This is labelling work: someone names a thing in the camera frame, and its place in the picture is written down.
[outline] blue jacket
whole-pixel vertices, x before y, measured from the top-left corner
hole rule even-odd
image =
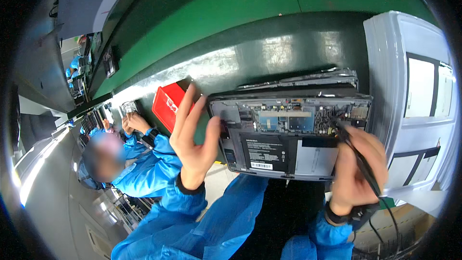
[[[125,136],[125,160],[137,160],[126,167],[112,184],[132,197],[164,196],[168,182],[176,178],[182,166],[170,146],[169,138],[157,135],[154,139],[154,149],[147,150],[143,144],[137,142],[135,136]]]
[[[196,222],[207,206],[205,192],[185,195],[171,179],[161,202],[153,205],[139,226],[114,247],[111,258],[229,259],[252,232],[267,184],[267,178],[236,177],[203,219]],[[328,224],[320,211],[307,235],[287,241],[281,259],[350,260],[353,244],[347,238],[351,232],[350,225]]]

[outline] barcode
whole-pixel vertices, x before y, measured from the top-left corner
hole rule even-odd
[[[263,163],[257,163],[257,162],[250,162],[250,165],[252,166],[252,168],[266,169],[266,170],[272,170],[273,169],[272,164],[263,164]]]

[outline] person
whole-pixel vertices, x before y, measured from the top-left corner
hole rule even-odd
[[[97,133],[88,142],[83,163],[89,176],[97,182],[111,183],[131,197],[164,196],[167,184],[182,166],[169,138],[151,128],[137,113],[128,113],[122,119],[122,128],[127,138],[125,143],[105,132]],[[156,134],[153,149],[138,142],[134,130],[145,136]]]
[[[101,132],[108,132],[108,133],[114,133],[114,127],[112,124],[109,123],[109,121],[105,118],[103,119],[103,129],[100,129],[98,127],[95,127],[93,130],[91,130],[88,134],[85,132],[84,127],[80,128],[80,134],[78,136],[78,143],[82,148],[85,148],[86,145],[88,144],[88,141],[95,135],[101,133]]]
[[[196,102],[191,111],[194,86],[190,86],[180,104],[170,143],[182,161],[181,172],[166,186],[166,194],[139,226],[114,247],[111,258],[124,259],[239,259],[241,247],[260,251],[258,259],[271,259],[265,254],[268,245],[261,237],[251,237],[260,218],[269,180],[252,175],[239,175],[231,182],[223,196],[216,200],[197,222],[205,201],[205,174],[217,156],[220,133],[219,118],[209,120],[205,142],[195,145],[193,135],[205,98]],[[380,188],[387,180],[385,152],[373,136],[355,128],[348,128],[351,142],[369,162]],[[353,206],[376,203],[377,197],[367,182],[359,176],[354,152],[345,144],[339,145],[336,160],[336,177],[332,185],[332,198],[328,206],[338,216],[348,215]],[[272,215],[282,219],[284,215],[274,205]],[[349,224],[335,224],[326,219],[325,208],[316,213],[315,219],[303,232],[283,243],[277,254],[280,259],[350,259],[353,244],[348,242],[352,232]],[[266,221],[267,226],[276,222]]]

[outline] red box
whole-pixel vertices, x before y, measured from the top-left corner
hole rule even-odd
[[[177,83],[174,83],[159,87],[154,96],[153,113],[170,132],[175,126],[176,112],[184,94],[184,90]]]

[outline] stack of laptops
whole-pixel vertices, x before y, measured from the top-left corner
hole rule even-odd
[[[355,71],[315,74],[210,95],[220,116],[220,148],[229,170],[270,178],[331,181],[338,137],[333,122],[368,129],[372,97]]]

